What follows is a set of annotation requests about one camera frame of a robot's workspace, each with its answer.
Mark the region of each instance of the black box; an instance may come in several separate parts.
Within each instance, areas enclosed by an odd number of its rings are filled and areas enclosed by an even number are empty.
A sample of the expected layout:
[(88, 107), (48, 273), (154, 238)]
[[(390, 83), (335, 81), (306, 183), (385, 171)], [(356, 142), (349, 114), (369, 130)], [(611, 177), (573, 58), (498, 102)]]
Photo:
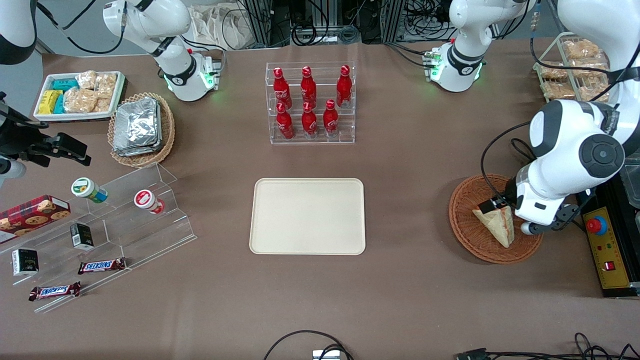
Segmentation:
[(94, 248), (91, 228), (87, 225), (77, 222), (71, 225), (71, 240), (76, 249), (91, 250)]
[(38, 273), (38, 252), (31, 249), (16, 249), (11, 253), (13, 275), (35, 275)]

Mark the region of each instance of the aluminum foil packet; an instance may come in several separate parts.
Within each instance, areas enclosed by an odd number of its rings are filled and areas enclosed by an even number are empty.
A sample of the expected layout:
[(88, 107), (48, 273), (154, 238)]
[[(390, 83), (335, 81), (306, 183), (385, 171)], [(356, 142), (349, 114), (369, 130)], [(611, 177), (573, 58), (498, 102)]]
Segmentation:
[(151, 97), (118, 107), (113, 150), (120, 156), (156, 152), (162, 148), (160, 104)]

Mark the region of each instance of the clear acrylic bottle rack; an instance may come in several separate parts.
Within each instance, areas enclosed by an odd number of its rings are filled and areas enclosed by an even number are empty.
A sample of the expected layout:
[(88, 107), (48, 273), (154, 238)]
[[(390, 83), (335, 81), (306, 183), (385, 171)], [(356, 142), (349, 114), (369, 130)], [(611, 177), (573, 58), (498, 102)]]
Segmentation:
[[(340, 67), (349, 65), (351, 67), (351, 106), (348, 108), (338, 108), (338, 135), (328, 138), (324, 133), (323, 113), (324, 106), (328, 99), (335, 100), (337, 94), (337, 82), (340, 78)], [(302, 129), (302, 93), (300, 92), (300, 82), (302, 81), (302, 68), (311, 68), (312, 76), (317, 86), (317, 106), (314, 111), (317, 117), (317, 138), (308, 140), (304, 136)], [(278, 130), (276, 121), (276, 95), (273, 91), (273, 69), (280, 67), (284, 78), (289, 83), (293, 106), (289, 110), (296, 136), (287, 140)], [(267, 94), (267, 118), (269, 122), (269, 139), (272, 144), (277, 145), (305, 145), (312, 143), (355, 143), (356, 141), (356, 64), (353, 61), (326, 61), (326, 62), (299, 62), (299, 63), (267, 63), (265, 74), (266, 94)]]
[[(0, 261), (11, 272), (13, 250), (34, 249), (38, 252), (37, 274), (14, 276), (13, 285), (24, 288), (24, 301), (35, 286), (50, 287), (81, 283), (80, 296), (93, 291), (131, 270), (152, 261), (197, 237), (187, 215), (178, 208), (169, 184), (177, 179), (163, 166), (154, 163), (137, 169), (102, 185), (108, 191), (107, 200), (95, 204), (88, 199), (69, 200), (71, 215), (44, 226), (27, 236), (8, 241), (0, 247)], [(134, 195), (142, 189), (151, 190), (164, 201), (164, 210), (155, 215), (138, 208)], [(79, 250), (72, 246), (70, 226), (79, 222), (91, 228), (94, 248)], [(80, 262), (126, 258), (127, 268), (119, 271), (78, 275)], [(75, 299), (54, 297), (34, 302), (35, 312), (47, 312)]]

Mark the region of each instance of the brown table surface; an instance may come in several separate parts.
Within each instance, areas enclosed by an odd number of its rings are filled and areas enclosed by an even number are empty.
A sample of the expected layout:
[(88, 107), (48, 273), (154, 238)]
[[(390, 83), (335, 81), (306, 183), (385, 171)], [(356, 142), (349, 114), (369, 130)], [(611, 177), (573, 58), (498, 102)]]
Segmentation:
[[(1, 358), (261, 359), (298, 329), (329, 332), (357, 359), (381, 360), (451, 359), (478, 347), (567, 352), (576, 331), (616, 351), (638, 339), (640, 302), (601, 299), (577, 228), (546, 234), (533, 257), (502, 266), (468, 253), (449, 226), (449, 196), (479, 173), (486, 144), (544, 103), (528, 41), (495, 42), (480, 79), (460, 94), (426, 83), (417, 66), (382, 45), (229, 53), (220, 90), (192, 103), (169, 92), (151, 56), (43, 59), (45, 74), (122, 71), (127, 95), (155, 92), (168, 101), (177, 135), (163, 165), (179, 179), (172, 186), (198, 239), (44, 315), (33, 313), (24, 288), (10, 285), (4, 264)], [(265, 63), (305, 60), (357, 61), (355, 145), (269, 143)], [(89, 145), (91, 166), (28, 163), (23, 179), (5, 182), (3, 208), (43, 193), (67, 199), (77, 177), (105, 183), (132, 170), (109, 155), (106, 122), (46, 132), (57, 131)], [(512, 176), (520, 160), (504, 140), (486, 165)], [(253, 186), (262, 177), (361, 179), (365, 252), (251, 253)], [(308, 359), (328, 344), (297, 336), (272, 356)]]

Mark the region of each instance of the wicker basket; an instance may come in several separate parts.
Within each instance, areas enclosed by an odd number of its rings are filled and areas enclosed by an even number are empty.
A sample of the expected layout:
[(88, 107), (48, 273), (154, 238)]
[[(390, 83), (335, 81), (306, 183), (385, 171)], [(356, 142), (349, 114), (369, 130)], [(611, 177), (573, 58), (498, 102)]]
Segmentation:
[[(161, 122), (162, 122), (162, 143), (163, 143), (162, 149), (160, 149), (160, 151), (158, 152), (152, 152), (150, 154), (142, 154), (142, 155), (129, 156), (129, 157), (120, 156), (116, 154), (115, 151), (111, 151), (111, 157), (116, 159), (117, 162), (123, 165), (136, 167), (136, 168), (145, 167), (151, 163), (155, 163), (155, 162), (159, 163), (163, 161), (167, 157), (167, 155), (169, 155), (169, 152), (173, 147), (173, 141), (175, 139), (175, 121), (173, 120), (173, 113), (171, 112), (171, 109), (169, 109), (169, 105), (167, 105), (166, 101), (160, 95), (144, 92), (142, 94), (136, 94), (126, 98), (123, 101), (123, 103), (138, 101), (144, 97), (152, 97), (160, 103), (160, 115), (161, 115)], [(109, 145), (111, 145), (112, 148), (113, 148), (113, 127), (115, 124), (115, 118), (116, 118), (116, 115), (114, 113), (111, 116), (111, 119), (109, 120), (109, 132), (107, 133), (107, 141), (109, 142)]]
[[(498, 190), (504, 189), (509, 180), (495, 174), (489, 174), (488, 178)], [(480, 175), (458, 185), (449, 201), (449, 221), (453, 232), (467, 250), (482, 260), (495, 264), (523, 261), (536, 252), (542, 242), (542, 234), (525, 235), (520, 231), (524, 221), (514, 216), (515, 240), (508, 248), (503, 247), (472, 212), (478, 204), (493, 196), (493, 190)]]

